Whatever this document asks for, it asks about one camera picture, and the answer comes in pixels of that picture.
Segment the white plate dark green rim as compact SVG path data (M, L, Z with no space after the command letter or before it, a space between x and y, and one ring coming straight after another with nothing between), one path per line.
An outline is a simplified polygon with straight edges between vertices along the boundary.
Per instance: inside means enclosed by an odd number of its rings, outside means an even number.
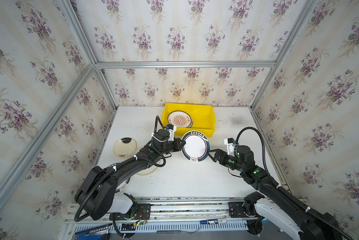
M183 137L185 145L181 152L191 162L199 163L208 157L210 143L206 135L199 131L189 131Z

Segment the white plate orange sunburst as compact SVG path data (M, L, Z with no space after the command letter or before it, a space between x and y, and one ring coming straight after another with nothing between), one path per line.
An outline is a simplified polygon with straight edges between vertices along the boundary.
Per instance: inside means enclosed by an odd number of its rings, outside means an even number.
M177 128L191 128L193 125L192 117L183 111L173 111L167 117L168 123Z

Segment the plain white large plate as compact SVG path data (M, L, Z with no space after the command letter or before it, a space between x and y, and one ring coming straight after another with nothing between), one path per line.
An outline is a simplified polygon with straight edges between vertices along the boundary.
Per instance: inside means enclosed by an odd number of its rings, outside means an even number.
M152 167L147 168L147 169L145 169L145 170L139 171L139 172L137 173L137 175L139 175L139 176L146 176L146 175L149 175L149 174L153 173L155 170L157 170L157 167L156 167L156 166L152 166Z

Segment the small cream plate dark spot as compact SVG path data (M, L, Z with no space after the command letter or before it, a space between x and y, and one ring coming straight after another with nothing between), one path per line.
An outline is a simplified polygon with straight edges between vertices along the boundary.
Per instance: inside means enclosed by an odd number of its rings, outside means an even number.
M122 138L113 145L113 153L116 157L126 158L132 156L137 148L137 143L132 138Z

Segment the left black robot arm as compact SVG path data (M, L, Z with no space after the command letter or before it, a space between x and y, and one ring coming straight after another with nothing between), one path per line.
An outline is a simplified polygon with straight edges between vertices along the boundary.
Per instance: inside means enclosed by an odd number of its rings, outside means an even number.
M135 157L104 169L99 166L92 168L75 194L74 200L79 207L74 221L80 222L87 217L98 220L103 217L109 212L116 189L121 183L152 166L164 167L165 162L158 163L160 160L165 161L164 155L180 152L185 144L180 138L165 142L151 140Z

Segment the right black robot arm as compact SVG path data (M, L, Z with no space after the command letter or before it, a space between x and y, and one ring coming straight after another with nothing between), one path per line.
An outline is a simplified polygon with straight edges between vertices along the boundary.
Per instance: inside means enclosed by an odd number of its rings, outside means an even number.
M257 220L249 227L252 235L259 234L258 226L267 219L294 240L350 240L351 237L342 231L334 216L321 214L280 186L267 171L266 167L255 164L254 154L247 146L239 146L233 155L216 149L208 154L210 158L229 170L240 172L239 177L254 188L243 202L229 205L230 216L241 215L256 217Z

